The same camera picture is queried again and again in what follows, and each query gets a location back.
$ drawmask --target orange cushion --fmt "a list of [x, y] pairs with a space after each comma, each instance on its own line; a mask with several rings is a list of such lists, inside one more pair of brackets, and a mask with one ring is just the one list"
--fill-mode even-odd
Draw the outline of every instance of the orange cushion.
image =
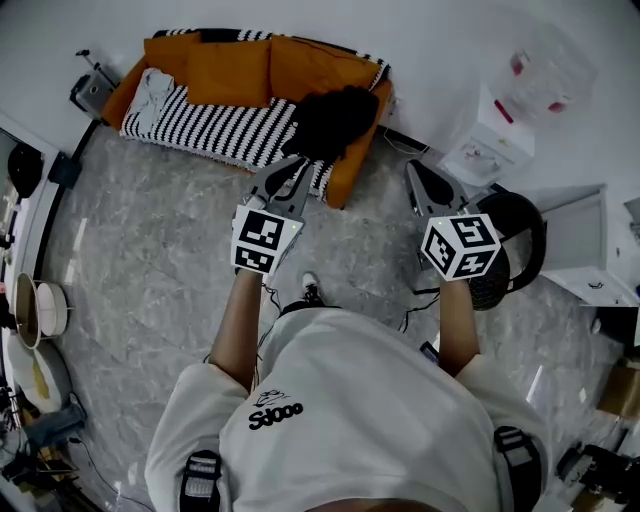
[[380, 66], [348, 52], [290, 37], [271, 38], [271, 91], [277, 98], [301, 101], [347, 85], [368, 88]]
[[187, 101], [268, 107], [270, 41], [206, 43], [189, 48]]
[[187, 85], [189, 48], [199, 42], [199, 32], [145, 39], [144, 58], [150, 68], [171, 75], [176, 85]]

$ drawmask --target striped blanket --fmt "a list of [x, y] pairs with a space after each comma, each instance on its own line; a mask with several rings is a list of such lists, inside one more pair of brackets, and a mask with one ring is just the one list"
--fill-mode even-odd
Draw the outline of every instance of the striped blanket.
[[[203, 42], [255, 41], [269, 39], [272, 35], [259, 30], [181, 29], [160, 31], [154, 37], [194, 31], [201, 33]], [[337, 48], [356, 54], [353, 50]], [[380, 72], [370, 88], [389, 73], [389, 66], [384, 61], [368, 54], [357, 55], [380, 64]], [[120, 135], [182, 149], [256, 172], [284, 158], [281, 147], [296, 130], [291, 121], [295, 109], [295, 103], [279, 98], [272, 98], [268, 108], [191, 105], [187, 103], [187, 88], [177, 86], [148, 134], [138, 130], [138, 114], [127, 112]], [[314, 162], [309, 190], [312, 195], [325, 200], [332, 168], [333, 162]]]

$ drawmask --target gray floor tile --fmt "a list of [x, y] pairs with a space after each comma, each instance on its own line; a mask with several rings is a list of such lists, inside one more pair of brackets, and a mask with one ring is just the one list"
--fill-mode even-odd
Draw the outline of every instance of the gray floor tile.
[[[299, 297], [305, 270], [319, 276], [327, 304], [394, 329], [407, 309], [431, 300], [409, 289], [421, 235], [404, 191], [407, 158], [377, 136], [344, 211], [309, 199], [306, 226], [269, 280], [282, 306]], [[104, 127], [82, 163], [78, 183], [56, 215], [43, 277], [61, 282], [75, 307], [56, 343], [89, 412], [83, 438], [105, 478], [148, 503], [148, 446], [180, 372], [202, 360], [213, 342], [234, 279], [231, 218], [249, 175], [125, 141]], [[594, 403], [622, 350], [591, 334], [593, 314], [541, 277], [497, 308], [476, 313], [482, 351], [499, 361], [548, 420], [555, 459], [574, 439], [605, 442], [619, 428]], [[260, 334], [277, 316], [265, 292]], [[438, 318], [438, 303], [412, 313], [407, 343], [417, 349], [433, 342]], [[72, 449], [92, 499], [108, 510], [138, 510], [105, 488], [81, 446]]]

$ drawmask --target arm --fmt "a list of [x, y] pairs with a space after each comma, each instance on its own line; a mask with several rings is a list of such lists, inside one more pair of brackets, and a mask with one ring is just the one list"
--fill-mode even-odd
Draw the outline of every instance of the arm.
[[517, 427], [537, 439], [546, 487], [546, 426], [500, 366], [480, 355], [471, 293], [464, 280], [443, 282], [440, 286], [440, 367], [476, 397], [495, 429]]
[[251, 390], [258, 346], [262, 275], [240, 269], [233, 283], [209, 363]]
[[440, 285], [440, 367], [456, 377], [480, 353], [469, 284]]
[[219, 433], [247, 399], [256, 361], [262, 276], [240, 270], [209, 355], [176, 384], [149, 448], [145, 479], [158, 512], [178, 510], [185, 464], [192, 453], [219, 453]]

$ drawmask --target orange sofa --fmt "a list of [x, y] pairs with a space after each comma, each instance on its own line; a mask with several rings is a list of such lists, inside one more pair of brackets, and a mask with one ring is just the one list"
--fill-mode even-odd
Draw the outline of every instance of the orange sofa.
[[[241, 44], [227, 44], [232, 41]], [[144, 134], [129, 106], [148, 67], [171, 74], [175, 89], [157, 126]], [[145, 56], [111, 95], [103, 117], [123, 137], [255, 172], [283, 157], [280, 147], [295, 131], [291, 114], [306, 94], [368, 87], [380, 101], [374, 124], [343, 159], [314, 163], [310, 193], [343, 208], [391, 95], [388, 76], [384, 61], [302, 38], [232, 29], [159, 32], [145, 40]]]

